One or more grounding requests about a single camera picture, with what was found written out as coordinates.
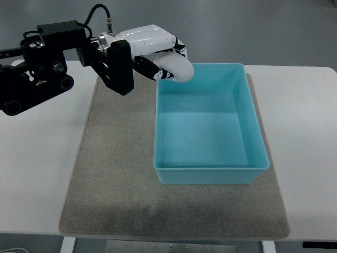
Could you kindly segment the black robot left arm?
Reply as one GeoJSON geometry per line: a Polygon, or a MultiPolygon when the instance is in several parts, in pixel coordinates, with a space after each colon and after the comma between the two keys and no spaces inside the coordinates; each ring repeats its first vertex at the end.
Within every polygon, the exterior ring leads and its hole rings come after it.
{"type": "Polygon", "coordinates": [[[120,95],[134,89],[131,48],[121,40],[103,46],[92,37],[88,26],[96,9],[107,16],[107,28],[112,32],[112,19],[107,7],[96,4],[84,23],[76,20],[37,26],[23,34],[18,48],[1,50],[1,59],[22,56],[17,66],[1,66],[1,110],[18,115],[68,90],[74,79],[67,74],[64,51],[76,49],[83,66],[90,66],[104,84],[120,95]]]}

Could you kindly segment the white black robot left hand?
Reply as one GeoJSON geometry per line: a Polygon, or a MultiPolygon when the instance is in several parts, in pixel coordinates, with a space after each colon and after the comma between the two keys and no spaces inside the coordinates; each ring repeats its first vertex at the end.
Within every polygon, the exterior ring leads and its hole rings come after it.
{"type": "Polygon", "coordinates": [[[97,41],[99,50],[105,54],[110,46],[116,45],[117,42],[125,42],[127,49],[130,50],[129,59],[133,69],[148,79],[156,81],[163,80],[163,73],[170,77],[170,73],[154,64],[157,56],[165,52],[175,52],[187,58],[186,46],[176,36],[154,24],[115,35],[101,33],[97,36],[97,41]]]}

